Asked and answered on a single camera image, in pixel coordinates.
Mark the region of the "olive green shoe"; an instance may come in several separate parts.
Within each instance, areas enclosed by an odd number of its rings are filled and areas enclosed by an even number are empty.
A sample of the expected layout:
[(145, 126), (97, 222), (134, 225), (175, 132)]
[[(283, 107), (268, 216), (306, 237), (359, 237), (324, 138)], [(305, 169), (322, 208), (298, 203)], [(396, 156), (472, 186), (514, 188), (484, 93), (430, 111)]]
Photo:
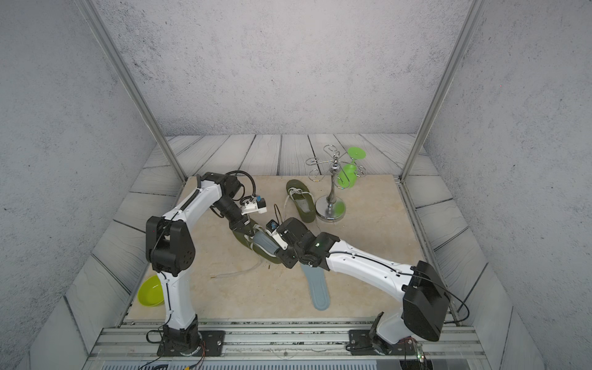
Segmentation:
[(286, 183), (287, 197), (284, 202), (284, 209), (291, 201), (300, 219), (306, 223), (311, 224), (316, 221), (315, 199), (308, 187), (300, 180), (292, 179)]
[(218, 274), (212, 276), (212, 279), (222, 279), (222, 278), (234, 278), (240, 276), (242, 274), (247, 274), (259, 268), (264, 260), (271, 262), (274, 265), (280, 265), (281, 261), (280, 258), (275, 254), (277, 249), (279, 249), (278, 244), (274, 241), (273, 237), (271, 237), (264, 228), (258, 224), (254, 226), (254, 236), (251, 237), (247, 234), (242, 234), (238, 231), (233, 232), (234, 237), (242, 243), (247, 249), (253, 251), (258, 256), (257, 263), (243, 271), (236, 271), (232, 273), (225, 273), (225, 274)]

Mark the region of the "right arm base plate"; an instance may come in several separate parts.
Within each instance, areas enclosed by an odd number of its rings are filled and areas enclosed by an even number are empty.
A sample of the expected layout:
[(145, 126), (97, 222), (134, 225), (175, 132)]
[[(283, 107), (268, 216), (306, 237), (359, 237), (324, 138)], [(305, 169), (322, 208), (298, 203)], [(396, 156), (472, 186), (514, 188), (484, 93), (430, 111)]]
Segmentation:
[(382, 340), (370, 330), (350, 330), (345, 350), (354, 356), (411, 356), (416, 354), (412, 339), (402, 339), (394, 345)]

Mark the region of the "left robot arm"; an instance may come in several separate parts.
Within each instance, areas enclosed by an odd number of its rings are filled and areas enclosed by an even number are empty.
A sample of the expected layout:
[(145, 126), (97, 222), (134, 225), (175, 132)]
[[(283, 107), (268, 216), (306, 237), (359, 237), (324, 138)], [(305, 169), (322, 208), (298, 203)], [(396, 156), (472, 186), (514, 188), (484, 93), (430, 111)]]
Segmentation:
[(157, 329), (158, 356), (206, 355), (191, 301), (188, 270), (196, 257), (191, 229), (212, 210), (228, 220), (231, 231), (252, 239), (255, 229), (245, 210), (246, 200), (260, 200), (251, 174), (240, 170), (208, 172), (197, 179), (197, 186), (174, 209), (147, 220), (146, 260), (160, 280), (166, 307), (165, 323)]

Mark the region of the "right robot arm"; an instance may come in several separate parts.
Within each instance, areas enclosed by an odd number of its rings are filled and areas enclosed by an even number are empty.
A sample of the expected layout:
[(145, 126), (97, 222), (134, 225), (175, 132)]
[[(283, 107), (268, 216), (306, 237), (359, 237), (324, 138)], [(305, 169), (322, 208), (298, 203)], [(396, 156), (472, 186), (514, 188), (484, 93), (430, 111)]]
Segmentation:
[(286, 268), (296, 264), (346, 274), (365, 282), (401, 303), (398, 311), (377, 315), (366, 337), (352, 339), (351, 354), (374, 352), (389, 356), (399, 344), (414, 338), (438, 342), (446, 315), (456, 295), (448, 290), (436, 269), (425, 261), (406, 265), (377, 257), (355, 248), (340, 237), (313, 234), (300, 220), (290, 217), (283, 223), (270, 220), (265, 234), (272, 250)]

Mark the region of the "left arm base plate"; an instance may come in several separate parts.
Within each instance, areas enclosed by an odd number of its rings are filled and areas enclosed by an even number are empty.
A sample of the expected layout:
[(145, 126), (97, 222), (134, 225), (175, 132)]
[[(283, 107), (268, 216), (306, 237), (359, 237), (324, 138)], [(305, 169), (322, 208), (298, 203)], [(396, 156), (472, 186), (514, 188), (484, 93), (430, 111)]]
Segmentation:
[(157, 350), (160, 357), (221, 357), (224, 349), (226, 331), (207, 330), (199, 331), (199, 336), (194, 343), (185, 345), (174, 342), (168, 337), (163, 337)]

